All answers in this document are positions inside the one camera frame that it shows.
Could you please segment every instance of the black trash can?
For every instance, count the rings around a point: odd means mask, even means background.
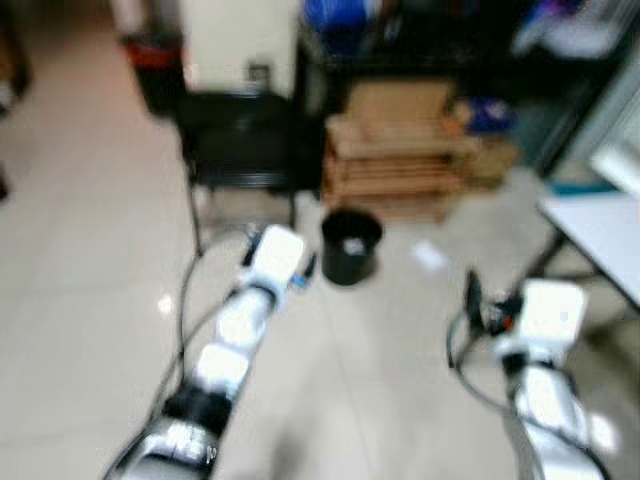
[[[382,225],[366,212],[338,210],[322,222],[322,273],[338,285],[354,285],[375,269]]]
[[[186,93],[181,37],[145,32],[125,43],[147,108],[158,117],[172,116]]]

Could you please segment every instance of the white floor tile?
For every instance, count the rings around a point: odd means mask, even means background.
[[[0,349],[6,341],[7,331],[15,320],[15,315],[24,300],[22,295],[0,293]]]
[[[52,205],[10,197],[0,206],[0,294],[20,294],[35,275],[59,221]]]
[[[474,377],[484,384],[500,383],[481,373]],[[470,398],[444,366],[351,389],[373,478],[517,477],[501,418]]]
[[[112,288],[173,278],[182,225],[177,215],[164,197],[67,203],[30,288]]]
[[[171,287],[25,297],[0,351],[0,439],[142,415],[173,349]]]
[[[68,198],[176,194],[186,197],[185,180],[177,145],[163,148],[154,139],[142,142],[154,148],[139,148],[118,139],[102,140],[86,150],[86,161],[75,173]]]
[[[271,363],[270,354],[259,355],[223,444],[218,475],[371,478],[352,399],[335,357],[319,350],[310,355],[288,352],[291,349],[281,352],[275,362],[288,366],[273,371],[268,380],[269,367],[264,365]]]
[[[11,479],[101,478],[131,425],[98,424],[85,431],[31,439],[0,442],[0,477]]]

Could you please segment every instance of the red trash bin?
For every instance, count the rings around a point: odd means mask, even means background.
[[[129,60],[149,111],[171,116],[185,95],[182,39],[157,33],[131,35],[125,40]]]

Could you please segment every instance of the tiled floor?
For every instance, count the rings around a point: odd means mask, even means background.
[[[0,478],[97,478],[140,424],[172,348],[174,312],[158,302],[175,302],[192,245],[178,139],[142,109],[108,28],[40,35],[30,51],[36,81],[0,122],[13,184],[0,206]],[[514,172],[498,195],[465,200],[444,225],[389,226],[368,282],[339,289],[318,275],[292,294],[238,405],[218,478],[516,478],[500,419],[446,370],[444,332],[468,265],[498,290],[542,247],[540,192]],[[223,195],[216,205],[256,201]],[[317,247],[323,208],[307,195],[299,203],[300,230]],[[414,261],[422,240],[448,256],[448,271],[429,275]],[[207,257],[190,318],[229,288],[241,252],[236,237]],[[589,322],[622,305],[606,286],[594,298]],[[622,335],[631,350],[636,326]],[[624,441],[605,457],[614,478],[638,478],[637,384],[628,388],[622,367],[597,350],[582,342],[572,366],[587,406]],[[473,373],[499,391],[491,366]]]

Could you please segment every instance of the white wall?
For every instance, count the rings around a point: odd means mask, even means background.
[[[181,0],[194,86],[242,88],[249,60],[268,58],[274,89],[291,93],[299,0]]]

